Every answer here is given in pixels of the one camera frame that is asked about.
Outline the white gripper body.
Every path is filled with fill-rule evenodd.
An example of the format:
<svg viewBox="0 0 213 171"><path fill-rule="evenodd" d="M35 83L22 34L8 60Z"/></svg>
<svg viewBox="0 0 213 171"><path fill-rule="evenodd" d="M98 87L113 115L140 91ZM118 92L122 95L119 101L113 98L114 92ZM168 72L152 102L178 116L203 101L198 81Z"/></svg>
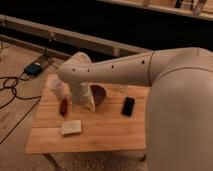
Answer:
<svg viewBox="0 0 213 171"><path fill-rule="evenodd" d="M75 105L84 105L92 112L95 111L95 102L89 83L70 84L70 97Z"/></svg>

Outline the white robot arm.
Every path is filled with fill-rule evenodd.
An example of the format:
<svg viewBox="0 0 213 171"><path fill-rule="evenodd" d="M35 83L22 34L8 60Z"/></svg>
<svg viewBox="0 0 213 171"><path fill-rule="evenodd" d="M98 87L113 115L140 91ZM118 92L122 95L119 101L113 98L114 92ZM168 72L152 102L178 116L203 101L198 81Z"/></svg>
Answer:
<svg viewBox="0 0 213 171"><path fill-rule="evenodd" d="M97 63L78 52L57 74L77 101L91 83L148 87L148 171L213 171L213 52L177 48Z"/></svg>

